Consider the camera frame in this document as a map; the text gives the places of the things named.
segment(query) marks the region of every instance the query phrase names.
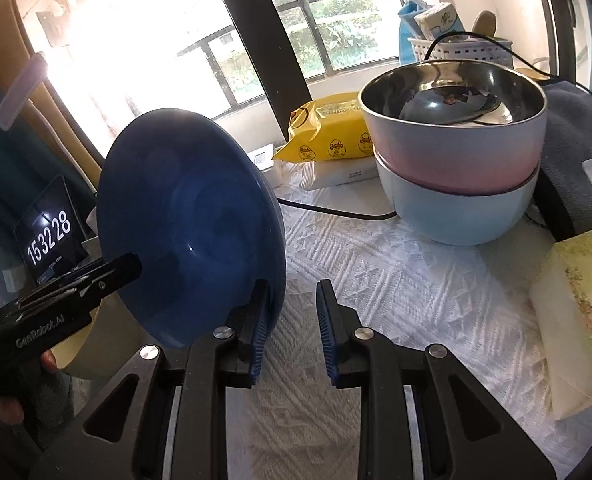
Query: blue towel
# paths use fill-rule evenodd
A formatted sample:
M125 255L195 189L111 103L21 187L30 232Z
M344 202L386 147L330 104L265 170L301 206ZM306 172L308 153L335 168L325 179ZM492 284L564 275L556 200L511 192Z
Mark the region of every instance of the blue towel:
M582 167L592 158L592 96L566 81L541 84L549 110L534 200L559 242L592 229L592 185Z
M420 14L426 7L419 5L418 3L409 0L403 5L403 8L398 11L400 17L400 27L398 32L398 59L401 65L415 62L413 57L412 46L409 43L408 38L424 38L420 27L415 22L413 17L416 14Z

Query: digital clock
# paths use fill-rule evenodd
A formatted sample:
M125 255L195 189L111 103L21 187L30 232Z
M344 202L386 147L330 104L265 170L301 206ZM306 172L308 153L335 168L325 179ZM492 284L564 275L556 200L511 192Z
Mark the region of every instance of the digital clock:
M86 239L62 176L42 191L16 226L16 239L37 284L69 272L87 257Z

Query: window glass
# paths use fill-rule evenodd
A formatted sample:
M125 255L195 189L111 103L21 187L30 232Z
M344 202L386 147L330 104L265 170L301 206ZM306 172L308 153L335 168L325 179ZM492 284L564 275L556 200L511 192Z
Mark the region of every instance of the window glass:
M576 80L592 87L592 9L588 0L570 0L576 54Z
M305 78L333 76L398 57L397 13L405 0L273 2Z
M263 94L222 0L17 2L54 88L103 156L147 111L216 118Z

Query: black pole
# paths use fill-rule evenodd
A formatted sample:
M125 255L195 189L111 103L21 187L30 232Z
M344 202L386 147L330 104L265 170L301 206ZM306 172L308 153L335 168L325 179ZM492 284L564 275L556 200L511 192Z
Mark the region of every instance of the black pole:
M549 72L569 81L576 78L575 40L569 0L542 0L549 40Z
M289 115L311 94L278 11L272 0L223 2L287 139Z

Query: metal screw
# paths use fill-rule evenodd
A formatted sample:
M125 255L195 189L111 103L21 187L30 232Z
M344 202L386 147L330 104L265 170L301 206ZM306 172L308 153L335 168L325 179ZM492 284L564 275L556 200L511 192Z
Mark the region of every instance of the metal screw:
M447 357L448 351L442 345L431 345L429 347L429 355L431 357L435 357L436 359L442 359L443 357Z
M234 331L228 326L218 326L214 330L214 337L216 339L229 339L234 335Z
M157 357L159 352L160 352L160 350L158 349L157 346L153 346L153 345L143 346L143 348L140 349L140 357L149 361L150 359Z
M356 331L353 333L354 336L358 339L362 339L363 341L367 341L374 337L374 331L367 326L361 326L357 328Z

